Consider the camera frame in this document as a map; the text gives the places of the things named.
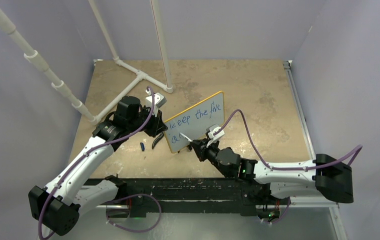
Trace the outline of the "white marker pen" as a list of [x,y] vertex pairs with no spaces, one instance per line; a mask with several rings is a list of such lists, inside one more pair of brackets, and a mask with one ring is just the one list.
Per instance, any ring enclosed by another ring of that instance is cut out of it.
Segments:
[[180,136],[183,137],[183,138],[185,138],[188,142],[192,142],[193,141],[191,138],[189,138],[188,136],[186,136],[183,133],[180,133]]

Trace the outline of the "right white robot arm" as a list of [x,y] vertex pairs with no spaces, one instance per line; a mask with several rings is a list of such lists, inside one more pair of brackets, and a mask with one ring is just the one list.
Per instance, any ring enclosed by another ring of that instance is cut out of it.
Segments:
[[192,140],[189,145],[202,162],[208,160],[226,178],[265,185],[258,196],[264,203],[289,196],[322,195],[336,203],[353,202],[351,164],[362,149],[361,145],[335,159],[317,154],[315,159],[302,162],[261,162],[247,159],[231,148],[220,149],[209,139]]

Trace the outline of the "yellow framed whiteboard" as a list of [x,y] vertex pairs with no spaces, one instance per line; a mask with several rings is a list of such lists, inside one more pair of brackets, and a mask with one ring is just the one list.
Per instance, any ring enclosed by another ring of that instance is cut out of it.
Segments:
[[182,135],[194,140],[204,136],[211,126],[222,125],[224,110],[224,92],[219,91],[166,120],[164,135],[170,152],[177,153],[189,144]]

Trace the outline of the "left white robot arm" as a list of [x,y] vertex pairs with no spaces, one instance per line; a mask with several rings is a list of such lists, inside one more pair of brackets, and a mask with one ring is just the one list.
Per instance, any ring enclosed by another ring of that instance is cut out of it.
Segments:
[[131,210],[133,198],[138,203],[143,200],[142,191],[132,193],[117,176],[108,176],[89,188],[83,185],[131,136],[145,132],[155,138],[167,130],[159,109],[166,102],[165,97],[154,93],[145,101],[141,105],[137,97],[123,97],[116,110],[96,126],[77,157],[44,187],[34,186],[30,190],[28,197],[32,216],[38,220],[39,239],[47,240],[54,234],[64,236],[80,216],[101,204],[125,204]]

